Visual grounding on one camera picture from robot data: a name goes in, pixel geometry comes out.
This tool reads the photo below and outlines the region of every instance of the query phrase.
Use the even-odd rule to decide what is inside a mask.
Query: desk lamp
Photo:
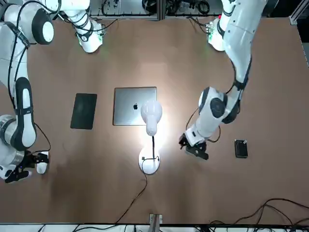
[[[158,101],[147,101],[140,108],[140,114],[146,123],[147,134],[152,137],[153,147],[152,150],[144,147],[140,151],[139,165],[141,171],[145,174],[153,174],[158,170],[160,165],[160,155],[154,146],[157,124],[162,117],[162,106]]]

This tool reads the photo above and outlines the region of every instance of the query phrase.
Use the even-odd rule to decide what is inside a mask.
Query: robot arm
[[[235,8],[223,37],[225,52],[235,71],[234,83],[228,94],[212,87],[202,92],[198,102],[199,117],[180,138],[180,145],[186,146],[186,150],[196,156],[207,158],[205,141],[221,122],[231,123],[238,114],[239,102],[251,67],[251,43],[266,2],[267,0],[234,2]]]
[[[39,0],[50,10],[56,11],[60,5],[60,11],[64,12],[69,21],[74,25],[80,45],[87,53],[95,52],[102,40],[102,25],[89,18],[88,9],[90,0]]]
[[[27,49],[31,43],[49,44],[54,29],[49,15],[37,4],[7,4],[0,13],[0,81],[9,89],[15,116],[0,116],[0,177],[13,182],[31,175],[25,168],[44,173],[48,153],[31,154],[36,140]]]

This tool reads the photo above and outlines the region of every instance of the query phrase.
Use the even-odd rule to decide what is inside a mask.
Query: silver laptop
[[[115,88],[113,125],[145,125],[140,108],[156,100],[156,87]]]

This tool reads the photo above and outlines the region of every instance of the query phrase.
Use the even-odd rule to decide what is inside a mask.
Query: lamp stem
[[[154,136],[152,136],[152,139],[153,139],[153,158],[155,159],[155,137]]]

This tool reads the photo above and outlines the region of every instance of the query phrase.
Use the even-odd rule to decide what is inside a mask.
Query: brown tabletop
[[[33,46],[28,55],[35,122],[52,144],[49,172],[1,182],[0,221],[113,223],[122,215],[144,187],[138,155],[151,138],[143,126],[112,125],[115,87],[156,86],[163,107],[159,170],[120,222],[147,223],[158,213],[164,223],[233,223],[272,197],[309,205],[309,69],[296,26],[287,18],[263,19],[252,55],[241,113],[222,125],[205,161],[180,150],[178,139],[201,91],[227,91],[234,72],[198,26],[180,19],[123,20],[108,29],[98,52],[86,54],[71,25],[56,22],[53,43]],[[70,129],[76,93],[98,95],[92,130]],[[0,97],[0,113],[12,114],[4,86]],[[38,134],[33,149],[46,148]],[[248,140],[247,159],[235,157],[235,139]],[[273,205],[293,221],[308,216],[289,203]],[[287,221],[266,209],[262,223]]]

